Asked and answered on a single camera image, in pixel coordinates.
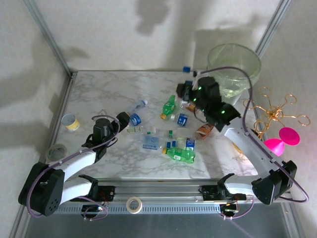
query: green plastic bottle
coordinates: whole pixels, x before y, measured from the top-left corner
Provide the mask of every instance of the green plastic bottle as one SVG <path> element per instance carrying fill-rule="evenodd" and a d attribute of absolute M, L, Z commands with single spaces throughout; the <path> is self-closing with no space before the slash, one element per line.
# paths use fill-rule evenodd
<path fill-rule="evenodd" d="M 192 164 L 196 156 L 194 151 L 183 150 L 180 148 L 173 147 L 171 149 L 164 148 L 163 154 L 167 154 L 171 159 L 186 162 Z"/>
<path fill-rule="evenodd" d="M 175 105 L 175 95 L 172 95 L 169 97 L 169 100 L 164 104 L 163 106 L 163 112 L 160 115 L 160 118 L 163 120 L 166 119 L 168 115 L 171 115 L 173 111 L 175 110 L 176 105 Z"/>

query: gold wire sculpture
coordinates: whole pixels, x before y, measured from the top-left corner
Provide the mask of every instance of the gold wire sculpture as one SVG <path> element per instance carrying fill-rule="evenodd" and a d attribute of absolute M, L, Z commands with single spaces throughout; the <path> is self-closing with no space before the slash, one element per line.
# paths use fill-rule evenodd
<path fill-rule="evenodd" d="M 283 105 L 278 105 L 278 106 L 272 106 L 271 104 L 271 100 L 269 98 L 269 96 L 271 95 L 271 90 L 267 87 L 261 87 L 259 88 L 259 92 L 261 95 L 267 97 L 268 99 L 268 103 L 269 103 L 269 108 L 265 109 L 261 106 L 257 106 L 255 105 L 254 101 L 252 101 L 252 105 L 255 105 L 250 109 L 255 109 L 255 108 L 259 108 L 263 111 L 262 114 L 262 119 L 257 119 L 257 121 L 254 123 L 254 131 L 256 133 L 258 133 L 258 137 L 259 139 L 262 139 L 263 134 L 265 132 L 267 132 L 268 128 L 270 127 L 272 121 L 278 121 L 279 123 L 282 124 L 283 127 L 285 127 L 285 124 L 282 122 L 283 118 L 295 118 L 297 119 L 298 123 L 301 124 L 302 126 L 308 126 L 311 124 L 311 120 L 309 119 L 308 116 L 304 115 L 304 114 L 300 114 L 297 117 L 296 116 L 292 116 L 292 115 L 285 115 L 283 112 L 283 107 L 286 104 L 296 104 L 297 103 L 297 98 L 293 95 L 293 94 L 286 94 L 285 95 L 285 103 Z M 243 102 L 243 105 L 246 107 L 246 104 L 248 102 L 249 99 L 245 100 Z M 264 128 L 260 129 L 259 125 L 260 123 L 263 123 Z"/>

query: white wall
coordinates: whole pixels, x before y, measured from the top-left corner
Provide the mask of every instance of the white wall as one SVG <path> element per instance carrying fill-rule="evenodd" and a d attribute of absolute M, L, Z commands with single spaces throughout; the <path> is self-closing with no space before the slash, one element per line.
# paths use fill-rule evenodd
<path fill-rule="evenodd" d="M 297 181 L 308 192 L 309 203 L 298 204 L 297 210 L 307 238 L 317 237 L 317 1 L 292 1 L 290 9 L 279 25 L 262 58 L 261 77 L 256 88 L 272 90 L 272 104 L 283 104 L 285 94 L 294 94 L 298 103 L 285 106 L 286 115 L 306 114 L 312 124 L 302 127 L 296 119 L 286 119 L 286 126 L 298 131 L 301 143 L 287 146 L 285 161 L 293 160 L 297 167 Z M 256 94 L 260 105 L 267 106 L 266 98 Z M 272 124 L 268 136 L 277 137 L 281 128 Z M 298 189 L 292 188 L 295 198 L 303 199 Z"/>
<path fill-rule="evenodd" d="M 9 236 L 18 196 L 46 150 L 65 74 L 22 0 L 0 1 L 0 237 Z"/>
<path fill-rule="evenodd" d="M 180 70 L 224 42 L 255 49 L 279 0 L 35 2 L 73 70 Z"/>

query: tape roll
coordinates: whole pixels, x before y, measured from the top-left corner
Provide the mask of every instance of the tape roll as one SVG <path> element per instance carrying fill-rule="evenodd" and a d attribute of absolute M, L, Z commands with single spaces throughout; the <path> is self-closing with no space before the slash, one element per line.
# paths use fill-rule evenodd
<path fill-rule="evenodd" d="M 136 209 L 132 209 L 130 207 L 130 204 L 133 201 L 138 202 L 138 207 Z M 128 212 L 130 212 L 131 214 L 137 214 L 137 213 L 139 213 L 142 210 L 142 201 L 138 197 L 130 197 L 127 200 L 127 203 L 125 205 L 126 205 L 126 208 L 127 208 Z"/>

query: white marble surface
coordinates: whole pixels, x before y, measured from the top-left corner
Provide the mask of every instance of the white marble surface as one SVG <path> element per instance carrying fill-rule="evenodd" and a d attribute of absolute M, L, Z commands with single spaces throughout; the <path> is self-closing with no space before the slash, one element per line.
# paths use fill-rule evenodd
<path fill-rule="evenodd" d="M 116 116 L 138 99 L 149 101 L 155 119 L 148 125 L 162 129 L 177 128 L 171 121 L 159 118 L 163 104 L 175 93 L 179 82 L 184 82 L 181 72 L 144 72 L 144 71 L 80 71 L 72 88 L 66 112 L 77 116 L 80 127 L 68 132 L 63 126 L 57 142 L 66 146 L 70 153 L 80 149 L 94 122 L 91 117 L 101 110 Z M 243 111 L 242 99 L 236 108 Z M 248 112 L 247 124 L 255 120 L 253 112 Z M 167 155 L 141 149 L 137 141 L 126 140 L 120 134 L 118 143 L 108 149 L 107 154 L 96 164 L 83 169 L 80 173 L 98 179 L 205 179 L 221 178 L 227 173 L 237 175 L 256 175 L 251 162 L 234 149 L 229 139 L 214 129 L 210 136 L 197 143 L 196 158 L 193 164 L 171 160 Z"/>

